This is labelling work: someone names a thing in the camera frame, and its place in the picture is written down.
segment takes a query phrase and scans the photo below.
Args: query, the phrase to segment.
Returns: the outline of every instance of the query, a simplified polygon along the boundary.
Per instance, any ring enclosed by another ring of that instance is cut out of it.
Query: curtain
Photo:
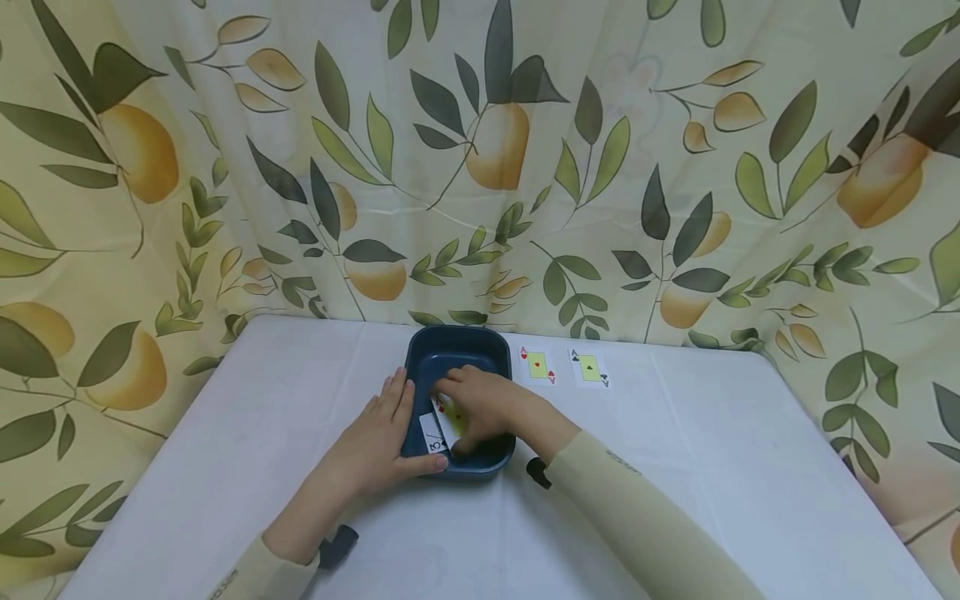
[[[272,312],[760,352],[960,598],[958,9],[0,4],[0,588]]]

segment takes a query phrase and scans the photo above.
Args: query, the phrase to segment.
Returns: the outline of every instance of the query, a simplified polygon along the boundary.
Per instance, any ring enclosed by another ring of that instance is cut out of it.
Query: dark blue tray
[[[407,349],[406,369],[407,377],[413,379],[417,390],[413,417],[410,418],[401,455],[409,457],[427,453],[420,430],[420,416],[433,413],[430,390],[449,370],[464,365],[513,378],[510,347],[495,331],[462,325],[433,325],[414,334]],[[514,455],[515,445],[516,438],[505,434],[483,442],[469,456],[459,457],[459,460],[446,451],[444,454],[450,459],[450,466],[446,471],[428,477],[474,481],[491,479]]]

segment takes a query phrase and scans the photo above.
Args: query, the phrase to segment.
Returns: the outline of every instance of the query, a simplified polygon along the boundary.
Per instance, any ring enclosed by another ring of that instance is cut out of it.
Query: left hand
[[[356,420],[326,452],[317,470],[330,485],[352,494],[383,492],[413,477],[447,467],[442,454],[400,456],[414,408],[414,382],[402,367],[387,377]]]

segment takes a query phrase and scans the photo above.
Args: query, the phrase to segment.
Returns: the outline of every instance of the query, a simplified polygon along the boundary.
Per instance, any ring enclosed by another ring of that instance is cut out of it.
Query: white tablecloth
[[[256,319],[62,600],[204,598],[403,363],[416,330]],[[940,598],[761,357],[505,337],[549,348],[558,385],[534,390],[637,466],[771,600]],[[609,390],[573,385],[573,347],[603,356]],[[571,507],[524,473],[531,456],[519,444],[490,483],[418,481],[359,507],[348,519],[359,543],[308,597],[643,597]]]

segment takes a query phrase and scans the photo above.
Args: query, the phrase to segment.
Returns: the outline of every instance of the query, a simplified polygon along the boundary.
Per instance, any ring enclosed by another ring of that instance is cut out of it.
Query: beige sleeve
[[[653,600],[763,598],[690,517],[587,432],[561,450],[545,475]]]
[[[310,564],[284,561],[257,536],[207,600],[299,600],[319,564],[319,552]]]

